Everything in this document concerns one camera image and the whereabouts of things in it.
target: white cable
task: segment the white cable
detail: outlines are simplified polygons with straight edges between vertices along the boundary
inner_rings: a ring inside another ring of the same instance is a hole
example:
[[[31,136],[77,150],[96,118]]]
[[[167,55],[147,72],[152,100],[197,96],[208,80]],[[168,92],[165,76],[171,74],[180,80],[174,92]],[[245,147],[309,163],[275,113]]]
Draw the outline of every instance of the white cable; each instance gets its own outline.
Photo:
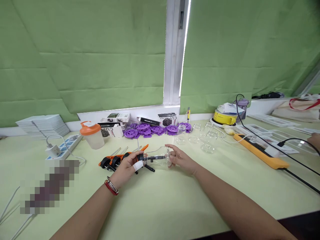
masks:
[[[47,136],[47,138],[46,138],[47,145],[49,145],[49,143],[48,143],[48,138],[51,137],[51,136],[59,136],[59,137],[61,137],[61,138],[63,139],[63,141],[64,141],[64,144],[66,145],[66,148],[67,148],[68,152],[69,152],[73,157],[84,160],[84,162],[81,163],[81,164],[79,165],[79,167],[80,167],[82,164],[84,164],[84,163],[87,162],[87,160],[86,160],[85,158],[77,157],[77,156],[73,155],[72,152],[69,150],[69,148],[68,148],[68,146],[67,146],[66,140],[64,140],[64,138],[63,138],[62,136],[60,136],[59,134],[50,134],[49,136]]]
[[[221,131],[221,128],[219,128],[219,127],[217,127],[217,126],[213,126],[213,128],[216,129],[216,130],[218,130],[218,131],[220,132],[220,136],[218,136],[218,133],[217,133],[217,137],[221,137],[225,142],[228,142],[228,143],[238,143],[238,142],[241,142],[241,141],[242,141],[243,139],[245,139],[246,137],[251,136],[251,134],[248,134],[248,135],[244,136],[243,138],[241,138],[239,141],[229,142],[229,141],[227,141],[227,140],[224,139],[224,138],[226,137],[226,134]]]
[[[3,217],[4,213],[6,212],[6,210],[7,210],[8,206],[9,206],[9,204],[11,203],[11,201],[12,201],[12,199],[13,199],[14,195],[16,195],[16,192],[18,191],[18,189],[19,189],[19,188],[20,188],[20,186],[19,186],[19,187],[14,191],[14,193],[13,193],[13,195],[11,196],[11,198],[10,198],[10,200],[9,200],[8,204],[7,204],[7,205],[6,205],[6,207],[4,208],[4,210],[3,210],[2,214],[1,214],[1,217],[0,217],[0,222],[1,222],[1,220],[2,220],[2,217]]]
[[[13,235],[13,237],[10,240],[13,240],[18,233],[20,232],[20,230],[23,228],[23,226],[27,223],[27,221],[33,216],[33,213],[29,214],[28,218],[24,221],[24,223],[21,225],[21,227],[18,229],[18,231],[16,231],[16,233]]]

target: table surface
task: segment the table surface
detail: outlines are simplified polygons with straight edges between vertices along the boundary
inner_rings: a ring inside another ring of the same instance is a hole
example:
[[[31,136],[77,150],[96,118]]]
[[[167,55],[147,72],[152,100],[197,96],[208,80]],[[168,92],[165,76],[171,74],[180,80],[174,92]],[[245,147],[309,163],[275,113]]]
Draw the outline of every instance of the table surface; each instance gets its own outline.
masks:
[[[195,122],[204,125],[206,120]],[[254,123],[269,130],[279,129],[302,139],[309,137],[252,118],[247,118],[244,123]],[[301,127],[320,128],[319,123],[299,123]],[[226,139],[234,141],[232,136]],[[60,144],[61,139],[50,142]],[[124,137],[105,139],[105,142],[102,148],[92,150],[86,141],[80,141],[73,154],[86,158],[87,163],[79,168],[79,174],[70,187],[65,188],[56,207],[47,208],[45,214],[32,218],[16,239],[49,239],[92,196],[107,175],[112,174],[98,167],[98,163],[119,147],[129,146],[129,151],[137,147],[136,140]],[[147,151],[154,151],[164,144],[173,144],[173,136],[140,137],[139,142],[142,146],[149,144]],[[276,219],[320,210],[317,193],[286,172],[270,168],[239,143],[226,143],[219,138],[212,155],[203,153],[200,145],[187,143],[179,147]],[[6,220],[0,224],[0,239],[10,239],[27,218],[27,215],[20,214],[19,202],[27,199],[49,173],[44,161],[47,157],[45,148],[44,140],[34,141],[29,136],[8,137],[0,141],[0,212],[21,185],[7,210]],[[303,150],[291,156],[320,172],[318,156]],[[320,189],[319,176],[288,157],[282,159],[290,164],[293,173]],[[165,169],[154,165],[154,168],[155,172],[140,169],[139,174],[120,190],[102,227],[100,239],[194,239],[229,230],[194,177],[179,167]]]

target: bracelet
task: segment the bracelet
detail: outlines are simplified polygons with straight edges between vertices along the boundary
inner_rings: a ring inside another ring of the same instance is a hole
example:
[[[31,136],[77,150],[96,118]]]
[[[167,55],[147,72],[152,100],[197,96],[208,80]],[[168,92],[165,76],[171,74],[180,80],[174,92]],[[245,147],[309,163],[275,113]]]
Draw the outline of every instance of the bracelet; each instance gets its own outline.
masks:
[[[106,185],[106,187],[111,191],[111,193],[115,196],[117,196],[119,194],[119,191],[114,187],[114,185],[112,184],[112,182],[110,182],[109,180],[109,176],[107,177],[108,180],[104,181],[104,184]]]

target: purple bottle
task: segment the purple bottle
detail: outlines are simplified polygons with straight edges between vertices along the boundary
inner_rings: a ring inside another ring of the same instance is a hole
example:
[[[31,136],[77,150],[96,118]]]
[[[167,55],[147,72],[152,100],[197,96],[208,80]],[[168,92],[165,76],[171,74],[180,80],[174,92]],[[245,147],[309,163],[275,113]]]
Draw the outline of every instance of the purple bottle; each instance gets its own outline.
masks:
[[[241,109],[244,109],[244,111],[242,113],[239,113],[242,120],[246,118],[248,104],[249,104],[249,100],[246,98],[240,98],[240,100],[238,100],[238,107]],[[237,120],[236,120],[236,123],[238,123],[238,122],[240,122],[239,117],[237,117]]]

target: red bracelet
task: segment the red bracelet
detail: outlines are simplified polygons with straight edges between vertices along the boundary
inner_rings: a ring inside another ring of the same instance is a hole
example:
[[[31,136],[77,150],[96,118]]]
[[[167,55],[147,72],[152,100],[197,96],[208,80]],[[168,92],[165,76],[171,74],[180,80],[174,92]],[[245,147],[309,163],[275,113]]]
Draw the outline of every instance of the red bracelet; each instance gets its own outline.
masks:
[[[107,188],[111,191],[111,193],[115,196],[117,196],[119,193],[116,193],[108,184],[108,180],[105,180],[104,184],[107,186]]]

